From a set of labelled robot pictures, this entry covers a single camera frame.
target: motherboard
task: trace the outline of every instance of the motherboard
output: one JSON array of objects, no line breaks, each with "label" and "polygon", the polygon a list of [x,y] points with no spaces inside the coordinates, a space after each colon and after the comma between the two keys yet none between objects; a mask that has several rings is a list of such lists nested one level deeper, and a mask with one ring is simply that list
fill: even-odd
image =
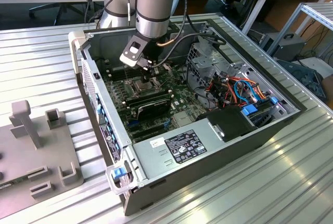
[{"label": "motherboard", "polygon": [[134,142],[195,122],[214,106],[197,100],[184,81],[185,73],[183,65],[165,65],[145,83],[135,70],[105,76],[111,99]]}]

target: power supply label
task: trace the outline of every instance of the power supply label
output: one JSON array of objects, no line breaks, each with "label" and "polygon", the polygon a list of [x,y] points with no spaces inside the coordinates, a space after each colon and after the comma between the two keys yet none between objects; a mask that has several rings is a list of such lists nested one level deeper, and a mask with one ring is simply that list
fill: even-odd
[{"label": "power supply label", "polygon": [[166,139],[165,144],[179,164],[207,152],[194,130]]}]

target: blue clip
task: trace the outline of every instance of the blue clip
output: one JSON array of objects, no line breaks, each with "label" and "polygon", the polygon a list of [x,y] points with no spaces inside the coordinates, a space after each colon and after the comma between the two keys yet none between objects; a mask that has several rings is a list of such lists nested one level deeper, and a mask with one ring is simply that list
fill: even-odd
[{"label": "blue clip", "polygon": [[111,173],[115,180],[127,175],[127,171],[124,167],[116,168]]},{"label": "blue clip", "polygon": [[279,101],[279,100],[277,100],[276,97],[271,97],[271,102],[272,102],[273,104],[277,104],[278,101]]},{"label": "blue clip", "polygon": [[252,104],[249,104],[248,106],[244,106],[242,109],[242,112],[244,113],[245,116],[248,116],[256,111],[258,111],[258,109]]},{"label": "blue clip", "polygon": [[101,110],[102,110],[102,105],[99,104],[99,105],[97,106],[97,113],[100,114],[100,113],[101,113]]}]

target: aluminum workbench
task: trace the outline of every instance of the aluminum workbench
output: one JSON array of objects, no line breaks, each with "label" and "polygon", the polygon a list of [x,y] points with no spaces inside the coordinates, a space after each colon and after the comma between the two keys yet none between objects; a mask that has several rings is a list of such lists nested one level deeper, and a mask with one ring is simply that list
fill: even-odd
[{"label": "aluminum workbench", "polygon": [[[215,14],[210,17],[308,111],[263,147],[130,217],[123,215],[119,197],[109,189],[72,70],[67,35],[94,25],[0,32],[1,126],[9,124],[10,103],[18,99],[29,100],[32,117],[53,108],[65,111],[85,178],[80,187],[0,223],[332,223],[332,110],[229,21]],[[233,61],[239,59],[230,47],[221,48]]]}]

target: power supply unit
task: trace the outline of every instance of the power supply unit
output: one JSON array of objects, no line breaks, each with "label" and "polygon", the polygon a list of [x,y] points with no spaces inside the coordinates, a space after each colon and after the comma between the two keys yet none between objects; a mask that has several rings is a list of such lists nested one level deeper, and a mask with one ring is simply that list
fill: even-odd
[{"label": "power supply unit", "polygon": [[[265,34],[260,42],[260,47],[264,51],[267,51],[274,40],[276,40],[278,34],[278,32]],[[300,53],[305,44],[305,40],[303,40],[300,36],[289,32],[282,38],[279,45],[274,50],[272,57],[285,61],[292,61],[295,56]]]}]

